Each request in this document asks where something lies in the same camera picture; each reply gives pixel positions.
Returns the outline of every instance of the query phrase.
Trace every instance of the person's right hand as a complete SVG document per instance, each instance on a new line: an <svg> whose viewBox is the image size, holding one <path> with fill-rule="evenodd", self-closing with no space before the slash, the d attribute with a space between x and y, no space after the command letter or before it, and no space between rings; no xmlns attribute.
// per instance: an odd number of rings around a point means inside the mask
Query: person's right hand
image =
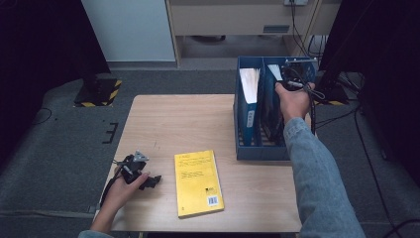
<svg viewBox="0 0 420 238"><path fill-rule="evenodd" d="M309 82L311 89L315 84ZM281 83L275 84L275 92L280 97L280 110L283 114L284 124L294 117L305 118L309 111L309 96L303 89L297 91L288 91Z"/></svg>

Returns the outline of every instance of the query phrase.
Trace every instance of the wooden table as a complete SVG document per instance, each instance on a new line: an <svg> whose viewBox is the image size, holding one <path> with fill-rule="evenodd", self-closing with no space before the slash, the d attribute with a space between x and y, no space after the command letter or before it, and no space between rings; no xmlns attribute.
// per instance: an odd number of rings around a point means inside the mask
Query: wooden table
<svg viewBox="0 0 420 238"><path fill-rule="evenodd" d="M234 95L140 95L133 102L115 160L140 150L144 171L162 176L118 212L113 230L298 232L289 162L242 162L235 152ZM225 210L177 217L173 156L214 150ZM113 175L111 167L108 179Z"/></svg>

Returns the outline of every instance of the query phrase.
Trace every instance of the gray carpet floor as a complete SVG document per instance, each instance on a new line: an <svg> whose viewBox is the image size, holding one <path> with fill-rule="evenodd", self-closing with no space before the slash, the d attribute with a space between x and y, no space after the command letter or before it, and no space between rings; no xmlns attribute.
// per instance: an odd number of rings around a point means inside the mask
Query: gray carpet floor
<svg viewBox="0 0 420 238"><path fill-rule="evenodd" d="M89 209L100 198L136 95L235 92L234 70L136 70L113 71L113 74L123 82L112 106L73 107L81 80L46 94L45 109L34 119L33 127L0 177L0 237L76 237L81 230L88 229L93 216ZM317 106L317 121L343 115L357 105L353 101L342 106ZM360 113L356 115L389 217L395 224L420 218L420 188L398 162L382 158L367 119ZM110 139L107 131L113 130L114 124L118 124L115 137L112 143L104 144ZM391 226L354 114L319 128L317 133L336 158L349 199L367 237L383 237ZM55 214L72 218L17 213L34 210L48 215L60 212ZM420 237L420 226L404 226L400 234Z"/></svg>

